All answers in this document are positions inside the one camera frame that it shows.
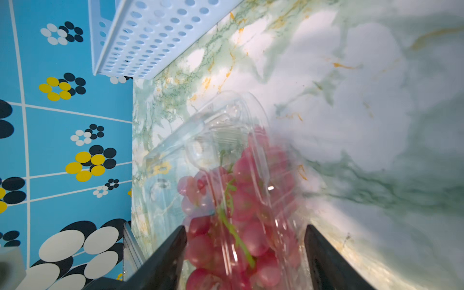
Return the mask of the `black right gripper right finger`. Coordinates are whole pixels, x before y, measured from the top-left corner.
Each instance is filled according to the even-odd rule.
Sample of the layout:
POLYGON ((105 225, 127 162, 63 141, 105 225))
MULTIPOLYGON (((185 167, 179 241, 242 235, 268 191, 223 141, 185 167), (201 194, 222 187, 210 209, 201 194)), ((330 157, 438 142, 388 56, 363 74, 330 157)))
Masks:
POLYGON ((304 246, 315 290, 366 289, 366 280, 313 225, 306 228, 304 246))

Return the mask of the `red grape bunch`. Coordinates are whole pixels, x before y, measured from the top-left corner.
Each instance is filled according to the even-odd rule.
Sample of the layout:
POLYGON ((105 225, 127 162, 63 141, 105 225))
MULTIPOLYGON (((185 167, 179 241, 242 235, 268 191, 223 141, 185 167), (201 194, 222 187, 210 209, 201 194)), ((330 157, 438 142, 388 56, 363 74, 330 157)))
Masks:
POLYGON ((257 126, 217 151, 214 167, 182 176, 188 290, 294 290, 300 245, 290 158, 257 126))

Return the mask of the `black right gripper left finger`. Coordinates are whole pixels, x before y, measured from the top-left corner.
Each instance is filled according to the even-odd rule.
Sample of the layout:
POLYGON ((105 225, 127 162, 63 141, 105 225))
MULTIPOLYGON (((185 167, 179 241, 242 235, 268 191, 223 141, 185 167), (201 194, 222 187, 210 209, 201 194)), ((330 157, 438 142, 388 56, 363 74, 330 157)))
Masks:
POLYGON ((86 290, 176 290, 179 285, 187 245, 183 225, 161 244, 156 252, 127 281, 99 278, 86 290))

